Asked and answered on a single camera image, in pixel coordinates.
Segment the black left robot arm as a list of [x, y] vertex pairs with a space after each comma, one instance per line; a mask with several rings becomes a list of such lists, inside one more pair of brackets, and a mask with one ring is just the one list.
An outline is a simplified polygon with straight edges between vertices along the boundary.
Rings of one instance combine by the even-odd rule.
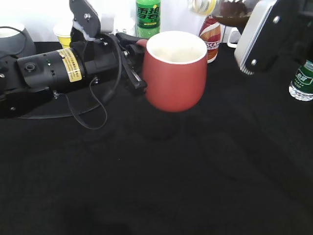
[[102, 30], [100, 19], [86, 0], [71, 0], [74, 15], [68, 48], [20, 58], [17, 53], [0, 53], [0, 116], [22, 117], [54, 97], [96, 83], [116, 72], [114, 85], [100, 99], [107, 104], [120, 81], [143, 92], [146, 82], [136, 68], [143, 63], [145, 48], [138, 38]]

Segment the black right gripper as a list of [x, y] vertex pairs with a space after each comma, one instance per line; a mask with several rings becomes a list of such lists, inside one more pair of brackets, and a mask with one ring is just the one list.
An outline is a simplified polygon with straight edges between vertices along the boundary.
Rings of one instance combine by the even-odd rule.
[[313, 53], [311, 0], [260, 0], [243, 29], [234, 52], [241, 72], [253, 75], [288, 58], [300, 65]]

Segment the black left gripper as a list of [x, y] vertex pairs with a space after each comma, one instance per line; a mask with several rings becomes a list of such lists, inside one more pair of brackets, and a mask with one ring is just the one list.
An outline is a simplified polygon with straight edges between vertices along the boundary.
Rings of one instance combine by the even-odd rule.
[[[122, 32], [115, 36], [101, 33], [101, 15], [88, 0], [70, 0], [69, 7], [73, 13], [70, 49], [78, 61], [82, 79], [71, 83], [68, 90], [87, 87], [95, 77], [120, 68], [122, 62], [129, 90], [135, 95], [144, 94], [147, 83], [135, 72], [128, 55], [143, 56], [148, 40]], [[121, 56], [118, 43], [124, 49]]]

